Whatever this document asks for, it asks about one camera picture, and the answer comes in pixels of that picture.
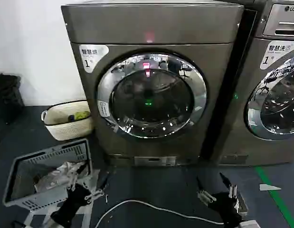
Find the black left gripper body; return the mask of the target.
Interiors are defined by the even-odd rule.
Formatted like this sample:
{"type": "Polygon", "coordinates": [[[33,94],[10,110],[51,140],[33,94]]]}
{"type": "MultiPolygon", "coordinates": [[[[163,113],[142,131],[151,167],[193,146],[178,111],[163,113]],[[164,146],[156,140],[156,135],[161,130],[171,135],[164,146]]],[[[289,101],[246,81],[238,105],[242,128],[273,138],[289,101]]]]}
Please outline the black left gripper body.
{"type": "Polygon", "coordinates": [[[67,190],[67,199],[59,210],[51,214],[51,219],[59,225],[71,225],[71,221],[77,211],[88,205],[88,199],[91,191],[80,184],[75,185],[75,190],[67,190]]]}

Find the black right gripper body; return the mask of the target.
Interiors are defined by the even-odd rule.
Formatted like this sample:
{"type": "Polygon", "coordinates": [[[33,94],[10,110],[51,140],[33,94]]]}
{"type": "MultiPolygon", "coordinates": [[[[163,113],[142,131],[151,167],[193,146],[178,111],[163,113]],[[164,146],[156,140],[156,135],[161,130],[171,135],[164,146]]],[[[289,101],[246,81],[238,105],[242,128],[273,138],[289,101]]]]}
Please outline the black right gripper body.
{"type": "Polygon", "coordinates": [[[239,226],[242,222],[242,217],[238,214],[235,206],[237,204],[237,197],[229,197],[228,192],[220,192],[214,194],[216,201],[209,204],[209,208],[216,211],[224,226],[239,226]]]}

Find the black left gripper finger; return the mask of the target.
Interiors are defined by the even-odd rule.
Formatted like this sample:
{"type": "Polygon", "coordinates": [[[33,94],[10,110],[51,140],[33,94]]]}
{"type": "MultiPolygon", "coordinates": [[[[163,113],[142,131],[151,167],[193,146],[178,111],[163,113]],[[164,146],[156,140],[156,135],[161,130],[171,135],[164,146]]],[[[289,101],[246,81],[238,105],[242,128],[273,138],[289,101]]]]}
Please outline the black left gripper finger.
{"type": "Polygon", "coordinates": [[[75,190],[76,183],[80,178],[87,175],[87,162],[77,162],[71,163],[71,167],[67,172],[67,177],[69,178],[67,189],[75,190]]]}
{"type": "Polygon", "coordinates": [[[85,196],[85,200],[94,201],[104,196],[108,179],[109,172],[93,171],[91,177],[85,180],[85,188],[89,190],[89,194],[85,196]]]}

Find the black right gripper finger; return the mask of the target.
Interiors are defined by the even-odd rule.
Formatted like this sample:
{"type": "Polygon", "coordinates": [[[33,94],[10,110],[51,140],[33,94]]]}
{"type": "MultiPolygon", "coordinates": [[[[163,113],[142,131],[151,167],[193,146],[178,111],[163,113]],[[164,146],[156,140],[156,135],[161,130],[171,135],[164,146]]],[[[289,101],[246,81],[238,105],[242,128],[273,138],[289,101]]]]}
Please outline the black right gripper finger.
{"type": "Polygon", "coordinates": [[[196,177],[196,180],[198,185],[198,198],[202,202],[212,202],[212,196],[207,191],[204,190],[198,177],[196,177]]]}
{"type": "Polygon", "coordinates": [[[232,185],[231,181],[223,174],[219,173],[224,185],[228,188],[228,197],[237,199],[237,185],[232,185]]]}

